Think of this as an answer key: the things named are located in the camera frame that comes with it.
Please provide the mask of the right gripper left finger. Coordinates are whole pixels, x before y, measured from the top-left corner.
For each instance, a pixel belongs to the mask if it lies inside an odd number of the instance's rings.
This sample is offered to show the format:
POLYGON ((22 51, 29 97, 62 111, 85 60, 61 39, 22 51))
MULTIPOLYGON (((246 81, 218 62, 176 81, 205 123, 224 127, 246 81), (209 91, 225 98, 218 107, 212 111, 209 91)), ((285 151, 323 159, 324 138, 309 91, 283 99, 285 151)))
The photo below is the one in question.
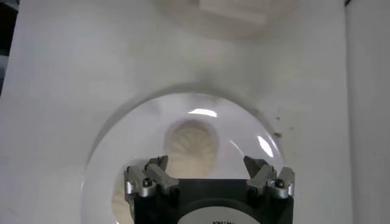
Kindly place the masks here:
POLYGON ((127 167, 124 171, 125 198, 148 198, 157 192, 173 198, 178 197, 180 182, 165 172, 167 166, 168 155, 164 155, 150 159, 143 169, 138 166, 127 167))

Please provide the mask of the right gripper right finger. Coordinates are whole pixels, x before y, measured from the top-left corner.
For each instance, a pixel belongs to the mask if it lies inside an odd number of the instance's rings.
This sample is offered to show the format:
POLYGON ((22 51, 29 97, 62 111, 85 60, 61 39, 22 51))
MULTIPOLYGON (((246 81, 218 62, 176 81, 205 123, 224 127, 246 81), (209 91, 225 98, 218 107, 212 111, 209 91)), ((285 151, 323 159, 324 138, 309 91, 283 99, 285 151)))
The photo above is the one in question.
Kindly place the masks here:
POLYGON ((250 178, 246 185, 259 197, 267 191, 273 198, 286 199, 295 194, 295 173, 290 167, 282 167, 277 173, 274 167, 263 159, 244 156, 244 165, 250 178))

